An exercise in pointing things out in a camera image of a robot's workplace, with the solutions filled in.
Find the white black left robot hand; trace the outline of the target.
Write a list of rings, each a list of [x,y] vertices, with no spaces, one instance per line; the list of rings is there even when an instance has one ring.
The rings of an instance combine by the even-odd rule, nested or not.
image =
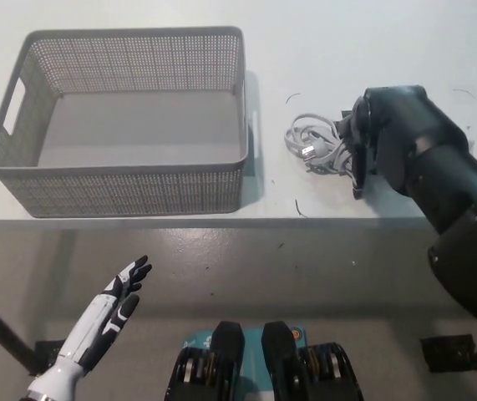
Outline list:
[[[117,273],[86,307],[55,362],[28,386],[24,400],[74,400],[77,384],[109,351],[138,307],[137,291],[152,269],[146,255]]]

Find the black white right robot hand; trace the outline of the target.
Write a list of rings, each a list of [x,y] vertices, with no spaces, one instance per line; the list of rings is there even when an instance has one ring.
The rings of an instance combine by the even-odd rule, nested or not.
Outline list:
[[[339,130],[352,155],[356,199],[363,196],[370,160],[392,189],[406,195],[409,170],[425,152],[443,145],[469,150],[463,130],[420,85],[366,89]]]

